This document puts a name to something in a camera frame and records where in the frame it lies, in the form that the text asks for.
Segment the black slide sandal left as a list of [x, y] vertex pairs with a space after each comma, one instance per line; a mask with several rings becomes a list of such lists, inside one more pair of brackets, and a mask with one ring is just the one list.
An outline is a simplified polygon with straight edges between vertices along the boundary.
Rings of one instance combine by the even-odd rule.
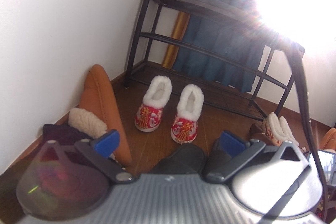
[[171, 155], [160, 160], [149, 173], [153, 174], [201, 174], [207, 156], [194, 144], [183, 144]]

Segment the white embroidered bootie left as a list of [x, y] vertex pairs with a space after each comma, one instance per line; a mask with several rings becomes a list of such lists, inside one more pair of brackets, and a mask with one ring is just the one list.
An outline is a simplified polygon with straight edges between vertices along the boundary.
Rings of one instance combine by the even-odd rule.
[[290, 140], [288, 135], [280, 125], [278, 116], [275, 113], [270, 113], [262, 122], [264, 135], [267, 136], [274, 145], [280, 146], [282, 142]]

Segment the black cloth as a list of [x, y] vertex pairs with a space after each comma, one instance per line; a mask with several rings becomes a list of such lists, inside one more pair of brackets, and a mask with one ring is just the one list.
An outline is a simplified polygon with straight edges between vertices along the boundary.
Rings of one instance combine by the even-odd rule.
[[42, 141], [39, 148], [42, 148], [49, 140], [55, 140], [62, 147], [65, 147], [66, 152], [76, 152], [74, 145], [77, 141], [81, 141], [81, 139], [93, 139], [89, 135], [67, 124], [45, 124], [42, 128], [42, 132]]

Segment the gold curtain trim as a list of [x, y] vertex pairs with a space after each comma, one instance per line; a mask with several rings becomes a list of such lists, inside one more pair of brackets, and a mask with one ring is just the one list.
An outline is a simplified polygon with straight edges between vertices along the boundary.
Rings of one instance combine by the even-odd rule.
[[[171, 38], [181, 40], [189, 24], [189, 20], [190, 20], [190, 14], [187, 14], [185, 12], [179, 12], [177, 19], [175, 21], [173, 31], [171, 33]], [[161, 65], [164, 68], [171, 69], [177, 57], [178, 51], [179, 51], [178, 46], [169, 44], [167, 46], [165, 57], [163, 58]]]

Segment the red embroidered bootie left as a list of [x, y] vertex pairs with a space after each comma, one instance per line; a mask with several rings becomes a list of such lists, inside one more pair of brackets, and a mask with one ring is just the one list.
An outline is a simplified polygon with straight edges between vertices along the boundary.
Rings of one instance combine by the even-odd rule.
[[171, 80], [167, 76], [155, 76], [152, 79], [134, 117], [134, 124], [139, 131], [153, 132], [159, 127], [172, 88]]

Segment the white embroidered bootie right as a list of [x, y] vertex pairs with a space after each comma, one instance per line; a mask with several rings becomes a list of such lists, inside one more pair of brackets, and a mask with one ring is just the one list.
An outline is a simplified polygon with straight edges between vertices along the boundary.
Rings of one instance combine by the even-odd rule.
[[292, 141], [296, 146], [299, 146], [299, 142], [295, 139], [287, 120], [284, 116], [279, 118], [280, 128], [282, 130], [282, 136], [285, 140]]

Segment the black slide sandal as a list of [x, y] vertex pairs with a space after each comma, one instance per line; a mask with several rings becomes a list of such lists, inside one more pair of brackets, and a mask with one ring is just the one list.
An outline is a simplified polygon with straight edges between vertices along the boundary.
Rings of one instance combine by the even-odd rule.
[[171, 155], [160, 160], [149, 173], [153, 174], [201, 174], [207, 156], [194, 144], [183, 144]]
[[214, 170], [221, 168], [224, 164], [231, 160], [231, 156], [228, 155], [222, 148], [220, 139], [217, 138], [212, 146], [211, 153], [207, 159], [205, 172], [213, 172]]

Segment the teal blue curtain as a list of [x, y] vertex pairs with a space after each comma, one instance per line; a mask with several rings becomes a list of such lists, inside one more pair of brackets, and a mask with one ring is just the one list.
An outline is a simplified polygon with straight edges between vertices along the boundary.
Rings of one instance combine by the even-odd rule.
[[[238, 8], [246, 7], [249, 0], [219, 0]], [[246, 37], [242, 32], [229, 26], [192, 15], [183, 42], [204, 48], [252, 69], [258, 69], [264, 46]], [[249, 93], [255, 75], [240, 67], [226, 63], [205, 54], [180, 48], [173, 69], [206, 81], [216, 81], [224, 86], [232, 86], [242, 93]]]

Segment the red embroidered bootie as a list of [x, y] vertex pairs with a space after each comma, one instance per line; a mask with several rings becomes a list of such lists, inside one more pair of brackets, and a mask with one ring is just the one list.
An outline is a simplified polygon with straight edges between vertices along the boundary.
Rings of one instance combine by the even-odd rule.
[[195, 140], [203, 103], [204, 94], [200, 87], [195, 84], [188, 84], [184, 87], [170, 130], [173, 141], [178, 144], [187, 144]]
[[167, 76], [155, 76], [152, 79], [134, 117], [134, 124], [139, 131], [153, 132], [159, 127], [172, 88], [171, 80]]

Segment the tan suede fleece boot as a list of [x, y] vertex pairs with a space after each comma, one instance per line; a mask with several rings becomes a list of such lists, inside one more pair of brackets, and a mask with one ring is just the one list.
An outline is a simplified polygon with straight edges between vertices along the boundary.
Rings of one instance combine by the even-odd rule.
[[112, 155], [121, 165], [131, 166], [131, 152], [116, 97], [109, 77], [101, 65], [96, 64], [89, 70], [79, 105], [70, 111], [68, 124], [94, 139], [110, 130], [117, 130], [120, 144]]

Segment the white embroidered bootie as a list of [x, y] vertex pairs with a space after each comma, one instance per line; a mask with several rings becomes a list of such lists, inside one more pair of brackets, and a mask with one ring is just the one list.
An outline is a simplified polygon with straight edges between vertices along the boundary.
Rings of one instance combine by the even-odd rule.
[[299, 142], [295, 139], [287, 120], [284, 116], [279, 118], [280, 128], [282, 130], [282, 136], [285, 140], [292, 141], [296, 146], [299, 146]]
[[280, 125], [278, 116], [275, 113], [270, 113], [262, 122], [264, 135], [267, 136], [274, 145], [280, 146], [282, 142], [290, 140], [288, 135]]

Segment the red embroidered bootie right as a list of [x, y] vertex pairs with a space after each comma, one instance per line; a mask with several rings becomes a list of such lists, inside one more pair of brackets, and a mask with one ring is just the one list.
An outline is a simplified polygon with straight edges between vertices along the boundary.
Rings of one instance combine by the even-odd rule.
[[203, 103], [204, 94], [200, 87], [195, 84], [188, 84], [184, 87], [170, 130], [173, 141], [178, 144], [187, 144], [195, 140]]

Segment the black metal shoe rack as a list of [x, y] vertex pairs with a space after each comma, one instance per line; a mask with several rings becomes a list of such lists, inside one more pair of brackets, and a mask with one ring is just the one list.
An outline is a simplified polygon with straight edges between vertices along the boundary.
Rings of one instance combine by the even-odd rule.
[[[150, 2], [159, 9], [176, 10], [177, 34], [169, 37], [158, 34], [155, 28], [143, 31]], [[152, 65], [147, 58], [134, 62], [140, 39], [167, 44], [173, 57], [168, 66]], [[205, 98], [205, 105], [262, 121], [266, 112], [256, 98], [261, 85], [268, 81], [282, 88], [283, 95], [275, 113], [279, 114], [294, 84], [294, 77], [282, 83], [268, 75], [268, 67], [260, 67], [265, 48], [267, 61], [276, 51], [302, 58], [304, 48], [281, 40], [263, 26], [253, 0], [143, 0], [135, 26], [127, 60], [124, 86], [140, 82], [140, 70], [149, 69], [154, 75], [174, 76], [192, 84], [224, 91], [224, 98]]]

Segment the brown leather slipper far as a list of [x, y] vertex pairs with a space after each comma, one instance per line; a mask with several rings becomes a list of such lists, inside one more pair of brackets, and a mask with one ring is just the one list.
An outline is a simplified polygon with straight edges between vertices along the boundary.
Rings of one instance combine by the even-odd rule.
[[249, 138], [263, 141], [266, 145], [272, 145], [272, 141], [266, 136], [263, 128], [258, 124], [252, 124], [249, 129]]

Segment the black slide sandal right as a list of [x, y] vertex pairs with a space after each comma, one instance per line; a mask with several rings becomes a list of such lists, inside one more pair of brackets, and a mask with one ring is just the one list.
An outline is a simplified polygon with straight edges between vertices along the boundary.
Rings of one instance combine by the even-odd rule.
[[212, 146], [211, 153], [207, 159], [205, 172], [213, 172], [214, 170], [221, 168], [224, 164], [231, 160], [231, 156], [228, 155], [222, 148], [220, 139], [217, 138]]

